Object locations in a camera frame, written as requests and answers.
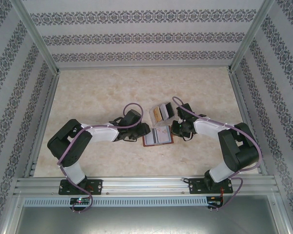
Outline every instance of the aluminum frame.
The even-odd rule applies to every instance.
[[[31,38],[33,39],[40,53],[42,54],[44,60],[48,64],[48,67],[52,71],[52,74],[56,74],[59,68],[57,67],[50,51],[44,43],[42,36],[40,35],[37,27],[35,26],[35,23],[33,22],[32,18],[27,12],[22,0],[11,0],[11,4],[18,13],[20,19],[22,20]]]
[[[267,13],[269,12],[270,8],[272,7],[275,0],[264,0],[262,5],[260,6],[255,18],[249,27],[245,37],[243,38],[241,45],[239,46],[233,60],[230,64],[230,70],[235,71],[236,68],[239,66],[240,61],[242,60],[244,54],[246,53],[247,49],[249,48],[250,43],[252,42],[255,34],[257,33],[260,25],[264,21]]]
[[[280,192],[274,176],[260,174],[241,174],[244,184],[237,194],[242,195],[266,195],[271,205],[272,214],[280,234],[292,234],[293,230],[289,218],[285,212]],[[102,179],[102,194],[96,197],[197,197],[207,196],[191,195],[188,184],[184,178],[198,178],[203,176],[144,176],[144,177],[91,177],[90,179]],[[19,178],[13,192],[12,201],[7,211],[7,217],[3,225],[2,234],[12,234],[17,230],[21,217],[24,201],[28,197],[78,197],[76,195],[59,195],[59,185],[63,178]],[[232,180],[233,190],[239,186],[240,181]]]

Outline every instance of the robotic arm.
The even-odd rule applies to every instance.
[[[99,141],[137,141],[137,138],[142,137],[150,132],[150,128],[146,123],[138,123],[136,126],[126,128],[126,126],[133,125],[139,121],[141,115],[135,110],[130,110],[124,117],[119,117],[109,123],[108,126],[115,126],[121,128],[108,127],[94,127],[83,131],[76,139],[68,151],[66,157],[61,164],[67,176],[73,183],[81,188],[85,188],[87,184],[87,177],[79,165],[79,158],[84,152],[86,146],[90,142]],[[67,147],[70,145],[70,138],[74,138],[78,132],[89,125],[81,124],[76,119],[68,121],[48,142],[47,147],[52,155],[58,160],[62,157]]]
[[[192,112],[188,103],[181,106]],[[259,154],[254,144],[239,132],[199,119],[180,107],[177,108],[177,113],[180,120],[173,122],[171,127],[172,134],[182,137],[185,141],[186,137],[191,140],[194,134],[203,134],[219,140],[224,161],[205,172],[204,183],[208,190],[259,160]],[[254,139],[245,123],[236,124],[234,127]]]

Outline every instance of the card stack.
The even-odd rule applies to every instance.
[[[174,116],[174,111],[170,102],[156,106],[153,110],[153,113],[157,123],[160,121],[165,121]]]

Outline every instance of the cable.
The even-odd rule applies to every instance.
[[[73,206],[72,206],[72,210],[73,210],[73,212],[78,212],[78,213],[80,214],[80,213],[83,213],[83,212],[89,210],[89,209],[91,208],[92,204],[93,204],[93,196],[92,196],[92,194],[91,194],[90,192],[88,192],[87,190],[85,190],[85,189],[79,187],[77,184],[75,184],[75,183],[74,183],[74,182],[68,177],[68,175],[67,175],[67,173],[65,172],[63,166],[61,165],[61,162],[62,162],[63,159],[66,157],[68,151],[70,150],[70,148],[72,148],[72,146],[73,146],[73,144],[75,143],[75,141],[77,140],[77,138],[81,135],[81,133],[83,133],[83,132],[86,131],[87,129],[97,128],[97,127],[116,128],[116,129],[127,129],[127,128],[132,128],[132,127],[137,126],[137,125],[142,121],[143,114],[144,114],[144,112],[143,112],[143,108],[142,108],[142,106],[139,105],[138,103],[131,102],[131,103],[127,104],[127,105],[124,107],[124,109],[123,109],[123,115],[124,115],[124,116],[125,116],[125,110],[126,110],[126,108],[127,108],[128,106],[130,106],[130,105],[137,105],[137,106],[141,109],[141,117],[140,117],[140,119],[139,119],[136,123],[134,123],[134,124],[132,124],[132,125],[129,125],[129,126],[114,126],[114,125],[104,125],[104,124],[98,124],[98,125],[90,125],[90,126],[87,126],[87,127],[83,128],[83,129],[81,129],[81,130],[76,134],[76,136],[74,137],[74,139],[70,142],[69,146],[67,147],[67,149],[64,151],[63,155],[61,156],[61,158],[60,158],[59,161],[57,162],[57,164],[58,164],[60,170],[61,170],[62,173],[64,174],[64,176],[65,176],[65,178],[67,179],[67,181],[68,181],[69,183],[71,183],[74,187],[76,187],[77,189],[79,189],[79,190],[83,191],[84,193],[88,194],[88,195],[89,195],[89,198],[90,198],[90,200],[91,200],[90,205],[87,206],[86,208],[84,208],[82,211],[76,211],[76,210],[74,210],[74,206],[75,206],[76,204],[73,204]]]
[[[232,175],[230,175],[230,176],[228,177],[228,178],[230,178],[230,179],[239,179],[239,180],[241,180],[241,184],[240,184],[239,188],[235,191],[235,193],[233,194],[233,196],[229,199],[229,201],[227,201],[227,202],[221,207],[221,208],[224,208],[224,207],[226,207],[226,206],[232,201],[232,199],[234,199],[234,197],[238,194],[238,192],[240,191],[240,189],[241,189],[241,187],[242,187],[242,185],[243,185],[243,179],[242,179],[241,177],[234,177],[234,176],[237,175],[237,174],[240,173],[240,172],[250,171],[250,170],[253,170],[253,169],[259,167],[259,165],[260,165],[260,163],[262,162],[262,159],[263,159],[262,152],[260,151],[260,148],[259,148],[258,144],[256,143],[256,141],[255,141],[250,135],[248,135],[247,133],[245,133],[245,132],[241,131],[240,129],[237,129],[237,128],[233,127],[233,126],[230,126],[230,125],[228,125],[228,124],[224,124],[224,123],[218,122],[218,121],[213,120],[213,119],[208,119],[208,118],[201,117],[201,116],[197,115],[196,113],[194,113],[194,112],[192,112],[192,111],[189,111],[189,110],[187,110],[186,108],[184,108],[183,106],[181,106],[181,105],[176,101],[176,99],[179,100],[179,101],[181,102],[182,105],[184,104],[180,98],[178,98],[178,97],[172,97],[172,100],[177,104],[177,106],[180,107],[181,109],[183,109],[184,111],[188,112],[189,114],[192,114],[193,116],[195,116],[195,117],[197,117],[197,118],[200,118],[200,119],[202,119],[202,120],[204,120],[204,121],[208,121],[208,122],[211,122],[211,123],[217,124],[217,125],[219,125],[219,126],[225,126],[225,127],[227,127],[227,128],[231,128],[231,129],[233,129],[233,130],[239,132],[240,134],[244,135],[247,139],[249,139],[249,140],[254,144],[256,150],[258,151],[258,162],[257,162],[254,166],[252,166],[252,167],[250,167],[250,168],[246,168],[246,169],[239,170],[239,171],[235,172],[234,174],[232,174]]]
[[[220,197],[221,197],[220,202],[223,202],[224,201],[224,189],[223,189],[223,187],[220,188]]]
[[[208,204],[208,206],[211,206],[211,207],[215,208],[218,211],[218,210],[223,209],[224,207],[226,207],[230,202],[232,202],[234,197],[239,193],[240,189],[242,188],[243,179],[241,177],[234,177],[234,178],[231,178],[231,179],[239,179],[239,180],[241,180],[241,184],[240,184],[239,188],[235,191],[235,193],[232,195],[232,197],[222,207],[218,208],[218,207],[210,205],[210,204]]]
[[[193,133],[190,133],[190,138],[188,140],[186,140],[184,136],[182,137],[182,139],[184,141],[189,141],[189,140],[192,140],[193,136],[194,136],[194,134]]]

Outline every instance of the gray metal panel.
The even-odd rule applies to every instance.
[[[24,207],[18,234],[275,234],[265,196],[237,197],[223,211],[205,207],[69,208]]]

